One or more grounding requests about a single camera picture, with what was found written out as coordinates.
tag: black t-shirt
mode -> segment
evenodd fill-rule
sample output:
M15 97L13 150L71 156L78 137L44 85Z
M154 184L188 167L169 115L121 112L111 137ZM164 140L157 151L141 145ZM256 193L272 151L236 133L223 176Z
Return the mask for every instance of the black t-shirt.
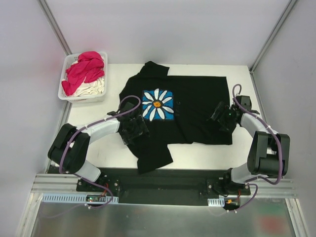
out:
M138 157L139 173L173 162L167 144L232 143L232 135L219 131L219 124L210 120L219 102L229 104L226 77L168 76L168 70L151 61L146 63L119 95L120 100L136 95L142 101L150 137L140 136L128 146Z

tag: metal frame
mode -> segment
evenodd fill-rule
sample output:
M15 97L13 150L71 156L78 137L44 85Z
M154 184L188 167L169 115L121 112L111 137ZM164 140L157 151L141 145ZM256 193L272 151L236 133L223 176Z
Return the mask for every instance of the metal frame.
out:
M258 93L257 86L255 84L253 78L253 72L257 68L258 64L260 63L262 57L270 47L271 43L273 42L274 38L280 31L281 27L283 26L285 20L288 18L290 12L293 10L295 4L298 0L290 0L287 4L285 10L283 11L282 15L278 19L275 27L273 28L272 32L270 33L268 39L266 40L265 44L263 45L260 53L258 54L255 62L250 67L250 75L253 82L253 86L255 88L255 92L258 98L260 110L262 111L262 116L265 119L265 111L261 102L260 95ZM38 0L40 7L42 8L49 24L51 25L58 41L61 44L66 55L71 54L71 50L65 40L56 19L53 16L51 9L49 8L46 0ZM69 113L71 111L71 103L67 102L65 104L62 118L59 122L58 129L67 122ZM47 162L47 170L50 167L51 163ZM22 222L17 232L17 236L20 237L29 237L32 234L33 227L35 225L36 216L40 207L40 202L43 197L44 193L67 193L67 194L93 194L93 193L86 193L86 192L77 192L77 181L78 178L74 175L67 175L67 174L38 174L35 178L30 197L24 211ZM285 198L286 203L289 210L289 215L293 224L293 228L295 234L300 237L309 236L305 224L305 220L302 214L302 210L299 204L299 200L297 199L297 192L293 185L293 181L289 179L283 179L278 186L271 186L262 180L257 180L255 183L259 186L259 191L257 194L257 198Z

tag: pink garment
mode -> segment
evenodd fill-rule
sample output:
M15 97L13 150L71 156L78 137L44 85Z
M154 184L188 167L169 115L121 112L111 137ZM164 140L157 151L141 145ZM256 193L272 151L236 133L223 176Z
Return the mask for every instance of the pink garment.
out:
M66 70L67 80L61 82L67 96L74 94L83 83L94 82L104 76L104 62L95 51L85 52L79 55L78 63Z

